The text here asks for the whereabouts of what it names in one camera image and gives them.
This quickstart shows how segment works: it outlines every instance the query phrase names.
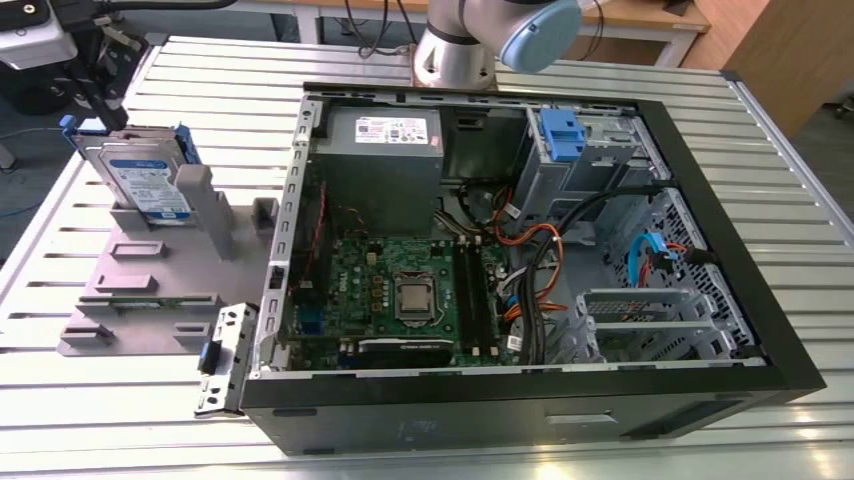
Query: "sticker on power supply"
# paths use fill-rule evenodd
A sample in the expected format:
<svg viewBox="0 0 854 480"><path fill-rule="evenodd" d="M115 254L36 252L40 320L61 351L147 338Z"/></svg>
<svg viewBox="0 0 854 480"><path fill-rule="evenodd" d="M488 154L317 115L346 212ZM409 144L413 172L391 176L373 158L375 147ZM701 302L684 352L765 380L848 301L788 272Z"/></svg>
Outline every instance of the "sticker on power supply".
<svg viewBox="0 0 854 480"><path fill-rule="evenodd" d="M406 143L427 145L427 119L359 117L357 143Z"/></svg>
<svg viewBox="0 0 854 480"><path fill-rule="evenodd" d="M190 205L181 191L170 183L170 166L161 160L110 160L119 186L137 208L154 218L190 217Z"/></svg>
<svg viewBox="0 0 854 480"><path fill-rule="evenodd" d="M513 350L514 352L522 351L522 337L517 337L516 335L508 337L508 350Z"/></svg>

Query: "blue drive latch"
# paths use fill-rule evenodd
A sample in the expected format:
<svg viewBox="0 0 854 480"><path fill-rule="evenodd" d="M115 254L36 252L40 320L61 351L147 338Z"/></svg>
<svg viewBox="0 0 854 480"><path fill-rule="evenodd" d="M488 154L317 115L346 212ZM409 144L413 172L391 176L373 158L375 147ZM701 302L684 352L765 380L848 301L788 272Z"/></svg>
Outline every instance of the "blue drive latch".
<svg viewBox="0 0 854 480"><path fill-rule="evenodd" d="M574 162L582 156L588 141L588 129L580 123L573 110L544 108L540 111L544 133L552 149L552 160Z"/></svg>

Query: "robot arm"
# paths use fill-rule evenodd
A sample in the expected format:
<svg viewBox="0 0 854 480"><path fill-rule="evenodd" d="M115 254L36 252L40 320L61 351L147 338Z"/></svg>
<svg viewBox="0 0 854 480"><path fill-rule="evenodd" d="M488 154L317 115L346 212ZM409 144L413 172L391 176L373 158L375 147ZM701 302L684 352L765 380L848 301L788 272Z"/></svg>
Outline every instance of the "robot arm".
<svg viewBox="0 0 854 480"><path fill-rule="evenodd" d="M415 76L430 87L485 89L496 60L514 71L546 68L582 23L576 0L434 0L415 52Z"/></svg>

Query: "connector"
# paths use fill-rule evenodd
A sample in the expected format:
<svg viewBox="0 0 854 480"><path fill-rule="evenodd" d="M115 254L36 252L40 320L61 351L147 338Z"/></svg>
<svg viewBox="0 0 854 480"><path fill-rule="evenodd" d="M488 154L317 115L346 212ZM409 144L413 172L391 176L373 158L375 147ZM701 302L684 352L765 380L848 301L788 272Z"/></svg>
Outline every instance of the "connector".
<svg viewBox="0 0 854 480"><path fill-rule="evenodd" d="M702 248L689 247L682 255L685 263L690 265L705 265L708 263L718 263L718 255Z"/></svg>

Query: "aluminum table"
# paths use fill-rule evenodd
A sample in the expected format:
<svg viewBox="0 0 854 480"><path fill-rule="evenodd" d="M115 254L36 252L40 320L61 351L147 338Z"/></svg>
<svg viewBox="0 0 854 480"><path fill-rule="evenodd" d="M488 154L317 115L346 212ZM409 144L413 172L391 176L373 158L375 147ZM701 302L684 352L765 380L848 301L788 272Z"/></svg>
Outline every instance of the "aluminum table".
<svg viewBox="0 0 854 480"><path fill-rule="evenodd" d="M407 59L173 37L146 58L126 107L135 124L190 125L217 188L249 205L285 183L305 81L407 85ZM55 352L113 226L111 194L75 156L0 272L0 476L850 478L854 229L750 93L717 72L573 62L538 75L500 67L498 82L668 105L828 389L674 440L287 458L249 420L194 420L194 356Z"/></svg>

